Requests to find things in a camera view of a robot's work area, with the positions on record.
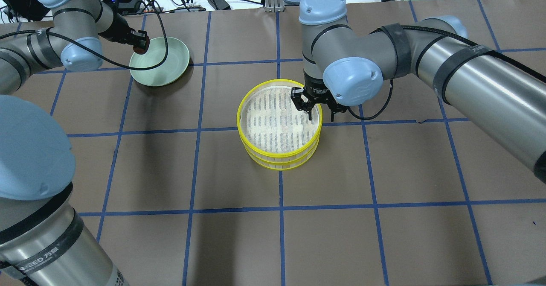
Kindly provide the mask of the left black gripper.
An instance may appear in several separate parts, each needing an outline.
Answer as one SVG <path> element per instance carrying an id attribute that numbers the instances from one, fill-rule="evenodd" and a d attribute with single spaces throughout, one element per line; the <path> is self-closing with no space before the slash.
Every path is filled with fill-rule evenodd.
<path id="1" fill-rule="evenodd" d="M 143 30 L 135 31 L 129 27 L 123 16 L 114 15 L 110 26 L 101 32 L 101 37 L 111 42 L 131 45 L 134 51 L 142 51 L 142 42 L 139 40 L 148 39 L 148 33 Z"/>

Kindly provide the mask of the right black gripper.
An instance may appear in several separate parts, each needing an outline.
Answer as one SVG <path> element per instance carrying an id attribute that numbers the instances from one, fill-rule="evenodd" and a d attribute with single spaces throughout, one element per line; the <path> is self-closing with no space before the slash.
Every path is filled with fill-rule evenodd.
<path id="1" fill-rule="evenodd" d="M 309 121 L 312 121 L 313 108 L 317 104 L 326 104 L 329 107 L 331 123 L 335 121 L 336 113 L 347 112 L 349 108 L 335 101 L 322 79 L 304 75 L 304 81 L 302 88 L 293 87 L 291 89 L 290 98 L 296 109 L 304 111 L 308 115 Z"/>

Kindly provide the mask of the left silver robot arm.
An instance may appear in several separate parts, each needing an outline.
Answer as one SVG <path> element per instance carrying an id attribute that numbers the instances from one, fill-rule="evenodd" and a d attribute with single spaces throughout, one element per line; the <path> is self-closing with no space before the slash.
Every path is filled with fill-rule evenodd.
<path id="1" fill-rule="evenodd" d="M 1 273 L 26 286 L 128 286 L 70 204 L 76 158 L 51 113 L 15 95 L 31 76 L 97 70 L 101 38 L 138 54 L 150 39 L 101 0 L 37 0 L 52 27 L 1 37 Z"/>

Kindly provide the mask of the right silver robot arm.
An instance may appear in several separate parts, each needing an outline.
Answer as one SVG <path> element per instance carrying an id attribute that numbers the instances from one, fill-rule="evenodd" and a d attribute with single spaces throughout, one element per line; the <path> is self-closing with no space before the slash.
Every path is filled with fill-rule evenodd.
<path id="1" fill-rule="evenodd" d="M 311 117 L 363 104 L 384 81 L 413 74 L 545 181 L 545 76 L 468 39 L 455 16 L 380 26 L 359 37 L 346 0 L 300 0 L 305 83 L 292 102 Z"/>

